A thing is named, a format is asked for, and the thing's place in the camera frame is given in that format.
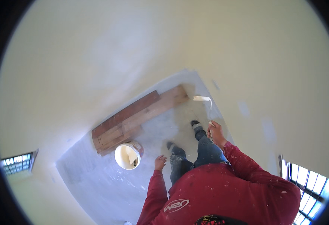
white bucket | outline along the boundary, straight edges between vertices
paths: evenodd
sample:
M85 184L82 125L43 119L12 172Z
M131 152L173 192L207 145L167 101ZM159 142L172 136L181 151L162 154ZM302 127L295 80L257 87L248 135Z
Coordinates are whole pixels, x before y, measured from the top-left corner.
M125 170L138 167L143 155L143 147L136 141L120 144L114 151L114 159Z

red long-sleeve shirt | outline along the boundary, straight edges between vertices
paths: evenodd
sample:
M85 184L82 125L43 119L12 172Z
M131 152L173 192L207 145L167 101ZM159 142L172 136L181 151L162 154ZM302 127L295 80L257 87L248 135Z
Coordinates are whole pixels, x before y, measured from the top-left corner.
M232 166L206 164L185 173L169 190L155 170L137 225L192 225L205 215L248 224L292 224L300 204L297 186L264 171L227 142L224 153Z

person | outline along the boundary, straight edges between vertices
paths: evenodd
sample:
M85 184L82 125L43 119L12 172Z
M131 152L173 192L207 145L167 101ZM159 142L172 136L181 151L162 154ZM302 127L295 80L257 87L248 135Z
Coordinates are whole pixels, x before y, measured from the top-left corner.
M224 138L221 125L211 122L207 134L198 121L191 122L198 140L194 163L183 149L167 143L169 199L162 175L167 158L160 155L137 225L292 224L300 205L299 188L263 170Z

concrete floor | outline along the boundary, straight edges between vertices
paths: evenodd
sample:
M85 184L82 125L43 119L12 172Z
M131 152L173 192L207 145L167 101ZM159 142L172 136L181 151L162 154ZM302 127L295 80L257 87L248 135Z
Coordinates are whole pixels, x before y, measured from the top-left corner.
M138 168L122 169L114 159L114 152L104 157L97 155L91 132L56 162L59 174L69 191L97 224L122 225L124 221L136 224L147 195L149 179L153 174L154 160L161 154L169 157L166 148L168 140L182 147L188 160L196 160L198 142L189 124L191 120L197 119L204 126L209 118L216 120L223 126L225 137L234 143L216 104L213 102L209 115L210 102L192 101L193 95L210 96L194 71L183 70L174 74L123 107L153 90L161 94L178 84L184 86L190 100L142 124L144 133L136 140L144 147L144 155ZM171 165L168 161L163 169L167 191L171 187L170 173Z

paint-stained jeans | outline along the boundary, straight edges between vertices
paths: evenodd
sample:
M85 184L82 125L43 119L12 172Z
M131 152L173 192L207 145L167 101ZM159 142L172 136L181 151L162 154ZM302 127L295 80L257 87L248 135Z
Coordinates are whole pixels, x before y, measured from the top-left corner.
M187 160L186 153L183 149L178 147L173 147L171 159L171 182L172 185L189 170L199 167L205 164L216 164L225 162L228 160L223 155L222 150L215 145L205 134L205 132L200 132L196 134L198 141L198 157L197 160L192 163Z

